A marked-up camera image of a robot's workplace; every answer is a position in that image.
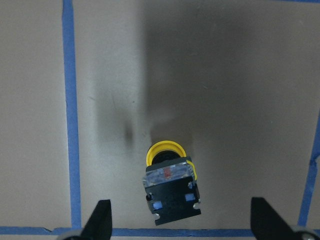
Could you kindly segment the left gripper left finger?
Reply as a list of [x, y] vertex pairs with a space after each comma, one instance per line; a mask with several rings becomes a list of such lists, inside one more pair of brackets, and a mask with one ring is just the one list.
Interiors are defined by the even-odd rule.
[[81, 240], [110, 240], [112, 236], [112, 207], [109, 199], [99, 200], [80, 233]]

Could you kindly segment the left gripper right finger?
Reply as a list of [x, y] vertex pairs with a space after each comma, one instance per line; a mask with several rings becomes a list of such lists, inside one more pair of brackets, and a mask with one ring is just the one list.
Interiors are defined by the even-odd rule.
[[250, 229], [257, 240], [298, 240], [299, 236], [263, 197], [252, 197]]

